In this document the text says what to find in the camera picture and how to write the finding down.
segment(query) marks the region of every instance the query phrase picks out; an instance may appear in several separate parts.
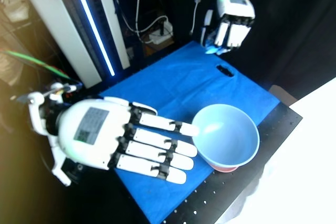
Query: gray label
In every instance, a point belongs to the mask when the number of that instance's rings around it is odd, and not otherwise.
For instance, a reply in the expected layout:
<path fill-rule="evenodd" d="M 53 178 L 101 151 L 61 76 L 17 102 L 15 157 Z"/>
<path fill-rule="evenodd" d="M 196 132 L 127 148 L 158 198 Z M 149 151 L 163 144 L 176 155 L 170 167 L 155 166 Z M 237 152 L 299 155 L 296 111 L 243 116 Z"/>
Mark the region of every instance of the gray label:
<path fill-rule="evenodd" d="M 108 113 L 109 111 L 107 110 L 89 108 L 80 122 L 73 139 L 93 145 Z"/>

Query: black oval hole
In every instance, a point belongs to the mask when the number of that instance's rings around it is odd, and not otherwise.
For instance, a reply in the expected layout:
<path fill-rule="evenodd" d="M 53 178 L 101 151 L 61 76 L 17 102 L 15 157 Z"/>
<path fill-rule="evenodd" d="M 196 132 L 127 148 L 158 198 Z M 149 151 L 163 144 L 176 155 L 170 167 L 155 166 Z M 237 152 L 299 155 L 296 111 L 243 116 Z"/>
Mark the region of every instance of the black oval hole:
<path fill-rule="evenodd" d="M 230 70 L 228 70 L 227 68 L 224 68 L 223 66 L 221 65 L 217 65 L 216 68 L 223 74 L 225 74 L 226 76 L 229 76 L 229 77 L 233 77 L 234 74 L 230 72 Z"/>

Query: white table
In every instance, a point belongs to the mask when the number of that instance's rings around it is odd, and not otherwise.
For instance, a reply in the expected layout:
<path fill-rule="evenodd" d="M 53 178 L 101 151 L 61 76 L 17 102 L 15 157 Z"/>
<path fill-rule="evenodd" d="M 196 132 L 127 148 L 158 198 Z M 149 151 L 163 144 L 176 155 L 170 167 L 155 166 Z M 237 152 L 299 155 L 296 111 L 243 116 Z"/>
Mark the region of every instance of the white table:
<path fill-rule="evenodd" d="M 336 223 L 336 78 L 290 108 L 302 121 L 216 224 Z"/>

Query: bowl rim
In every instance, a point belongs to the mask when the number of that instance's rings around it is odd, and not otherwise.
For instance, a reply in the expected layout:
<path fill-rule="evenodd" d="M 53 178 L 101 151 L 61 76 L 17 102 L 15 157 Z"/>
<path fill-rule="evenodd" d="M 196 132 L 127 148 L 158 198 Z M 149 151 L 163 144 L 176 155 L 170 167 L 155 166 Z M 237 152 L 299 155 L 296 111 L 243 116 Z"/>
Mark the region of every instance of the bowl rim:
<path fill-rule="evenodd" d="M 241 163 L 239 163 L 239 164 L 235 164 L 235 165 L 224 165 L 224 164 L 218 163 L 218 162 L 216 162 L 216 161 L 213 161 L 211 158 L 209 158 L 207 155 L 205 155 L 205 154 L 204 154 L 204 153 L 197 147 L 197 145 L 195 144 L 195 141 L 194 141 L 194 138 L 197 137 L 197 136 L 192 137 L 193 143 L 194 143 L 194 145 L 196 146 L 197 151 L 200 153 L 200 155 L 201 155 L 207 162 L 209 162 L 209 163 L 211 163 L 211 164 L 213 164 L 213 165 L 215 165 L 215 166 L 219 166 L 219 167 L 223 167 L 223 168 L 233 168 L 233 167 L 237 167 L 237 166 L 245 165 L 245 164 L 247 164 L 248 162 L 250 162 L 250 161 L 257 155 L 257 152 L 258 152 L 258 150 L 259 150 L 259 146 L 260 146 L 260 135 L 259 135 L 258 128 L 257 128 L 256 124 L 254 123 L 254 121 L 253 121 L 253 120 L 251 119 L 251 117 L 250 117 L 248 114 L 246 114 L 243 110 L 241 110 L 241 109 L 239 109 L 239 108 L 237 108 L 237 107 L 235 107 L 235 106 L 229 105 L 229 104 L 223 104 L 223 103 L 211 104 L 211 105 L 208 105 L 208 106 L 202 108 L 200 111 L 198 111 L 198 112 L 196 113 L 196 115 L 195 115 L 194 118 L 193 118 L 192 125 L 194 125 L 195 118 L 197 117 L 197 115 L 200 114 L 201 111 L 203 111 L 203 110 L 205 110 L 205 109 L 207 109 L 207 108 L 209 108 L 209 107 L 211 107 L 211 106 L 218 106 L 218 105 L 226 106 L 226 107 L 231 107 L 231 108 L 233 108 L 233 109 L 235 109 L 235 110 L 237 110 L 237 111 L 239 111 L 239 112 L 241 112 L 242 114 L 244 114 L 244 115 L 247 116 L 247 118 L 251 121 L 251 123 L 252 123 L 252 125 L 254 126 L 254 129 L 256 130 L 256 133 L 257 133 L 257 146 L 256 146 L 255 151 L 253 152 L 253 154 L 251 155 L 251 157 L 248 158 L 247 160 L 245 160 L 244 162 L 241 162 Z"/>

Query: blue cloth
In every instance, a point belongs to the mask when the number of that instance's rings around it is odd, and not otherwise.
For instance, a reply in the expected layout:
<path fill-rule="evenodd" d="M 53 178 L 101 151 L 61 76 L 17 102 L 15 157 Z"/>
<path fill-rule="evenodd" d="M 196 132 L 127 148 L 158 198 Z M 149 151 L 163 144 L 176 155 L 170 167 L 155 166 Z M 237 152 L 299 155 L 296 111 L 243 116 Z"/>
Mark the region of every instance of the blue cloth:
<path fill-rule="evenodd" d="M 234 76 L 224 75 L 216 68 L 217 65 L 228 68 Z M 245 111 L 258 125 L 279 103 L 273 95 L 225 61 L 206 55 L 195 42 L 101 95 L 147 104 L 156 108 L 161 116 L 188 123 L 200 109 L 225 103 Z M 199 155 L 193 159 L 194 168 L 186 171 L 184 185 L 119 169 L 116 172 L 149 221 L 160 223 L 213 171 Z"/>

